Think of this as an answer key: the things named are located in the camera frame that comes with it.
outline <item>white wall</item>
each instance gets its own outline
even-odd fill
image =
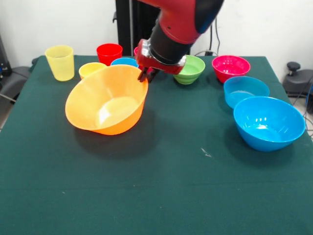
[[[114,12],[115,0],[0,0],[0,34],[11,66],[29,66],[58,44],[96,55],[98,45],[118,42]]]
[[[117,42],[114,11],[115,0],[0,0],[0,33],[12,66],[30,65],[56,44],[95,55],[98,45]],[[313,69],[312,12],[312,0],[225,0],[220,54],[265,55],[279,78],[290,60]],[[208,47],[206,33],[192,52]]]
[[[280,80],[289,61],[313,69],[312,15],[313,0],[225,0],[218,15],[220,54],[264,55]],[[192,52],[208,49],[209,39],[202,35]]]

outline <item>yellow bowl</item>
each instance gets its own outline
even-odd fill
[[[84,77],[92,74],[93,72],[96,72],[98,70],[104,69],[107,66],[105,64],[99,63],[99,62],[92,62],[84,64],[80,69],[78,70],[80,78],[83,79]]]
[[[148,82],[139,82],[141,70],[115,65],[81,80],[65,104],[69,122],[80,129],[117,135],[131,129],[140,119]]]

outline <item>yellow cup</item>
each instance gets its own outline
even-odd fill
[[[69,81],[74,77],[74,50],[69,46],[50,47],[45,51],[53,76],[58,81]]]
[[[99,62],[92,62],[92,63],[88,63],[80,67],[78,72],[79,72],[80,78],[83,79],[84,77],[92,74],[93,72],[101,70],[105,67],[106,67],[105,64],[102,64]]]

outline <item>bowl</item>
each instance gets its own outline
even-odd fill
[[[99,62],[92,62],[84,64],[80,69],[78,70],[80,78],[83,79],[84,77],[90,75],[93,72],[96,72],[98,70],[104,69],[107,66],[105,64],[99,63]]]
[[[212,61],[214,72],[222,83],[231,77],[245,76],[250,71],[250,63],[242,57],[222,55]]]
[[[110,66],[81,80],[70,92],[65,114],[75,127],[104,135],[131,129],[140,119],[148,81],[129,65]]]
[[[137,64],[137,61],[133,58],[119,58],[114,60],[111,65],[131,65],[134,66],[136,68],[139,67],[139,65]]]
[[[288,146],[305,130],[299,111],[271,97],[254,96],[242,100],[234,109],[234,118],[246,143],[264,152]]]
[[[178,75],[174,75],[177,82],[183,85],[193,83],[203,73],[205,62],[197,56],[187,55],[186,63]]]
[[[232,77],[224,83],[226,103],[232,109],[243,99],[251,96],[269,96],[268,86],[253,77]]]

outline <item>light blue bowl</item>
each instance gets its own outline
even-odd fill
[[[234,118],[242,138],[259,151],[284,148],[305,130],[302,115],[290,104],[271,97],[250,97],[239,102]]]
[[[259,79],[247,76],[232,77],[224,83],[226,103],[232,109],[251,96],[269,96],[268,86]]]
[[[137,61],[133,58],[118,58],[116,60],[113,60],[111,65],[131,65],[136,68],[139,67]]]

